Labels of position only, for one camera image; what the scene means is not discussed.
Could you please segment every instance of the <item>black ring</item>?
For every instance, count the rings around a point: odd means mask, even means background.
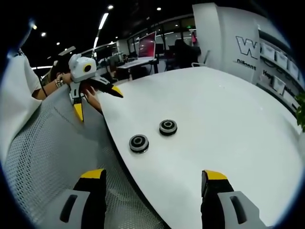
[[[135,135],[129,140],[130,149],[137,154],[145,152],[148,146],[148,139],[144,135]]]
[[[170,136],[177,132],[177,123],[174,120],[163,120],[160,123],[159,131],[162,135]]]

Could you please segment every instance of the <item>white box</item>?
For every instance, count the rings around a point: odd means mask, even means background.
[[[287,69],[288,59],[286,56],[284,56],[284,54],[280,53],[279,51],[275,51],[275,61],[280,67]]]
[[[299,76],[299,69],[297,68],[296,64],[293,63],[292,61],[288,61],[288,71],[297,80]]]
[[[288,93],[286,90],[284,90],[283,98],[287,101],[288,104],[290,105],[293,104],[296,108],[300,106],[295,100],[295,98],[293,98],[293,96],[290,93]]]
[[[285,89],[285,83],[277,78],[276,76],[273,76],[272,80],[272,87],[275,89],[279,94],[283,94],[284,89]]]
[[[275,59],[275,49],[272,48],[271,46],[261,43],[262,47],[262,54],[266,57],[269,57],[270,59],[274,60]]]
[[[301,71],[299,71],[299,82],[300,82],[300,85],[303,87],[303,89],[305,90],[305,80],[304,80],[304,77],[301,73]]]

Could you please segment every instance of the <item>white robotic arm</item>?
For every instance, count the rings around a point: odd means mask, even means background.
[[[123,98],[121,91],[96,72],[96,62],[92,58],[74,54],[69,60],[72,83],[70,84],[70,100],[78,117],[83,121],[80,85],[86,81],[102,92]]]

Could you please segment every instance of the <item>white sleeve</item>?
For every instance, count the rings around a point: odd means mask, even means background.
[[[38,76],[32,70],[28,58],[26,58],[24,62],[24,72],[27,79],[28,87],[31,93],[34,91],[41,89],[41,85],[38,79]]]

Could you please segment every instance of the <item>person's hand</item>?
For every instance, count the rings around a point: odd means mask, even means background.
[[[88,83],[86,82],[82,82],[81,83],[81,92],[84,93],[87,97],[89,97],[90,95],[95,95],[95,92],[97,90],[95,90],[93,87],[91,87]]]
[[[70,84],[70,83],[72,83],[71,73],[62,74],[62,75],[61,75],[61,78],[62,78],[62,81],[63,81],[65,84]]]

